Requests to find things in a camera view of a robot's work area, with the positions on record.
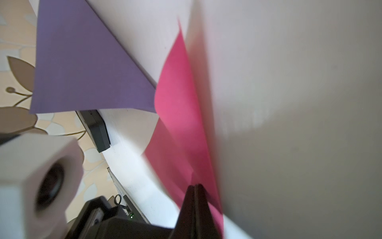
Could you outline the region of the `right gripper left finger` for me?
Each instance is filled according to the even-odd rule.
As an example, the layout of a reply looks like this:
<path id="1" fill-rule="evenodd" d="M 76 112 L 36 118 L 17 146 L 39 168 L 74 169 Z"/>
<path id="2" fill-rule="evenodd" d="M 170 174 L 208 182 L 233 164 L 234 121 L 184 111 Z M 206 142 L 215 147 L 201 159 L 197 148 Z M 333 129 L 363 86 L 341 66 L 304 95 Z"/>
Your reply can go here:
<path id="1" fill-rule="evenodd" d="M 169 239 L 193 239 L 195 234 L 195 187 L 189 186 L 178 220 Z"/>

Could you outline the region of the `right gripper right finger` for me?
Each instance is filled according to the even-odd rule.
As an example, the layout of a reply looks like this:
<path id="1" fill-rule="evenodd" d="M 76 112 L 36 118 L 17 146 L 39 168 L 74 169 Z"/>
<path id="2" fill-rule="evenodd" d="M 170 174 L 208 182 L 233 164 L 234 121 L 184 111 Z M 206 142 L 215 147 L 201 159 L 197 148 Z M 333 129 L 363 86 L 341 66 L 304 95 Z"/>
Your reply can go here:
<path id="1" fill-rule="evenodd" d="M 221 239 L 208 205 L 206 190 L 201 184 L 195 186 L 195 238 Z"/>

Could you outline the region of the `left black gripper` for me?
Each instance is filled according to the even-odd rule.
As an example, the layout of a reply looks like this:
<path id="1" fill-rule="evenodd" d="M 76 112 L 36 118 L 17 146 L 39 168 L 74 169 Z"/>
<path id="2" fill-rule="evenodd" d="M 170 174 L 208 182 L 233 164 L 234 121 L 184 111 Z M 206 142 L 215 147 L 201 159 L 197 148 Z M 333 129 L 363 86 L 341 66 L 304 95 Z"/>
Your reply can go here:
<path id="1" fill-rule="evenodd" d="M 129 220 L 121 206 L 100 196 L 85 203 L 67 239 L 168 239 L 173 229 Z"/>

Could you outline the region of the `pink square paper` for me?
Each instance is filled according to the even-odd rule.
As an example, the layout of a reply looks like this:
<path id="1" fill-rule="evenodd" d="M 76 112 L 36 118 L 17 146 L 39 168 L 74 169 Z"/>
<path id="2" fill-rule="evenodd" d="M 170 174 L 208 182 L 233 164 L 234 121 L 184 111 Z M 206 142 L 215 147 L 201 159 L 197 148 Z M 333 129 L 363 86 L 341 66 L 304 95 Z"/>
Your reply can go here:
<path id="1" fill-rule="evenodd" d="M 218 232 L 224 220 L 193 74 L 181 32 L 162 69 L 154 106 L 158 122 L 145 156 L 172 200 L 181 207 L 189 186 L 201 184 Z"/>

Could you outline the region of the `purple square paper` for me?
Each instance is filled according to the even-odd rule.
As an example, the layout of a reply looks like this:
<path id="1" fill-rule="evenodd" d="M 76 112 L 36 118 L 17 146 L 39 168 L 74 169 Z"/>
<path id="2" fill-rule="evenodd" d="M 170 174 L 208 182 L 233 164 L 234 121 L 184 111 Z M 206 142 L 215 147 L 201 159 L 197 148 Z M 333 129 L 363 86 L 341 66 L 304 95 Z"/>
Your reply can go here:
<path id="1" fill-rule="evenodd" d="M 155 88 L 86 1 L 40 1 L 30 112 L 154 112 Z"/>

